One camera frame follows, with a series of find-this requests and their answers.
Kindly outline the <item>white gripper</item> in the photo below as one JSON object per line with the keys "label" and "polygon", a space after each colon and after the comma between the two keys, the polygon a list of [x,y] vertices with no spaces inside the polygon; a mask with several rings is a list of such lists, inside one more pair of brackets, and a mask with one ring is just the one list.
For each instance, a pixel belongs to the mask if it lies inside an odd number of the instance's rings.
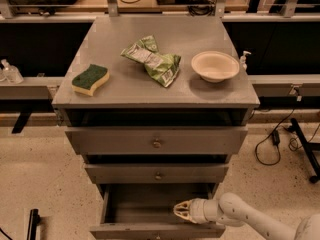
{"label": "white gripper", "polygon": [[182,201],[174,206],[173,211],[176,216],[185,221],[193,222],[195,224],[205,224],[209,222],[205,216],[206,203],[206,199],[200,198],[192,199],[191,201]]}

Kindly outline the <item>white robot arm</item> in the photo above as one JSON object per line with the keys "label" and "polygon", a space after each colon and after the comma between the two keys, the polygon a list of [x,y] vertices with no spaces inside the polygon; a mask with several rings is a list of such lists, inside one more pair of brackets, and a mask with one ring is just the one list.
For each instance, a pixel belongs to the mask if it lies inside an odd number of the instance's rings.
{"label": "white robot arm", "polygon": [[224,193],[219,200],[195,198],[174,206],[176,216],[195,224],[216,222],[226,226],[249,225],[265,240],[320,240],[320,215],[301,221],[296,229],[248,205],[238,195]]}

